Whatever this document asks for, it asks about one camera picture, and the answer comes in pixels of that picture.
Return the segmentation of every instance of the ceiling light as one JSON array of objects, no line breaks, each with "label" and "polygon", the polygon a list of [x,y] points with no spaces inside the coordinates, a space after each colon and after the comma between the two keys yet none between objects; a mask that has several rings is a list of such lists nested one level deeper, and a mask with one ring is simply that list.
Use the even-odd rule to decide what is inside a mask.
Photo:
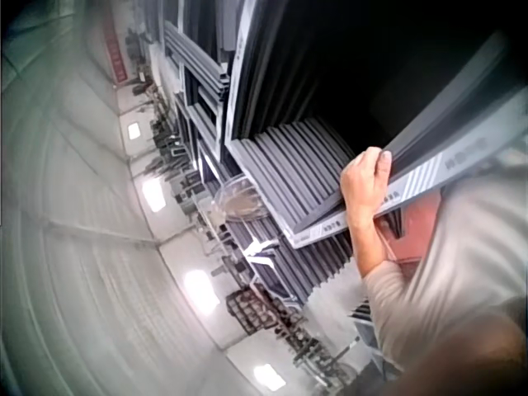
[{"label": "ceiling light", "polygon": [[163,197],[163,189],[159,179],[147,180],[143,183],[142,190],[145,200],[147,200],[148,206],[150,206],[152,212],[159,212],[167,204]]},{"label": "ceiling light", "polygon": [[286,385],[286,382],[273,370],[271,365],[259,365],[253,369],[253,374],[257,381],[266,386],[271,392],[275,392]]},{"label": "ceiling light", "polygon": [[192,302],[203,314],[209,315],[220,304],[220,300],[205,272],[191,271],[187,273],[184,283]]},{"label": "ceiling light", "polygon": [[141,136],[141,131],[139,130],[139,124],[137,122],[134,122],[133,124],[129,125],[129,138],[130,140],[137,139],[139,136]]}]

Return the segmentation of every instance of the red sign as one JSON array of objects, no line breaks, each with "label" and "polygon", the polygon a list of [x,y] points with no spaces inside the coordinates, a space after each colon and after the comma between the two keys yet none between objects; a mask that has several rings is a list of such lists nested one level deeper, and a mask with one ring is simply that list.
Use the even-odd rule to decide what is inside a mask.
[{"label": "red sign", "polygon": [[114,27],[114,17],[112,16],[112,9],[110,2],[103,1],[105,4],[103,32],[105,35],[106,48],[110,55],[110,61],[112,68],[114,69],[115,80],[118,83],[122,83],[128,79],[126,75],[125,63],[121,56],[119,48],[119,41],[117,40],[116,28]]}]

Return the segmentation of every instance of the person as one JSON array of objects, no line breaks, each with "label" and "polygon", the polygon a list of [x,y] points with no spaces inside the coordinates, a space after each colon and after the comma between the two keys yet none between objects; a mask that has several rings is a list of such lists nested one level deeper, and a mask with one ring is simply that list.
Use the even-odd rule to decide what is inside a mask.
[{"label": "person", "polygon": [[482,378],[517,386],[528,372],[528,167],[498,167],[446,187],[427,255],[405,281],[374,222],[391,164],[391,153],[368,148],[341,177],[376,338],[403,371],[390,394],[480,394]]}]

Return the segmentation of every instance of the white wall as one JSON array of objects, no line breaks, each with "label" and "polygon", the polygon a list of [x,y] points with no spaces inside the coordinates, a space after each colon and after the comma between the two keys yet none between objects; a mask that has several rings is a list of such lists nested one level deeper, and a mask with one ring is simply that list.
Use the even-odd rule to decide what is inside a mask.
[{"label": "white wall", "polygon": [[105,77],[101,27],[93,18],[95,32],[82,31],[84,17],[34,26],[2,48],[0,320],[20,391],[257,394],[153,245]]}]

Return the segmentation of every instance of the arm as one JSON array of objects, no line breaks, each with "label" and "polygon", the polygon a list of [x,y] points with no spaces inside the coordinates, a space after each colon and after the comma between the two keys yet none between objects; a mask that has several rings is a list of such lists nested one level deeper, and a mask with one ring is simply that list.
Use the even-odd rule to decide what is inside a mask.
[{"label": "arm", "polygon": [[374,225],[374,214],[387,192],[391,161],[390,152],[370,147],[349,163],[341,175],[346,219],[362,277],[387,259]]}]

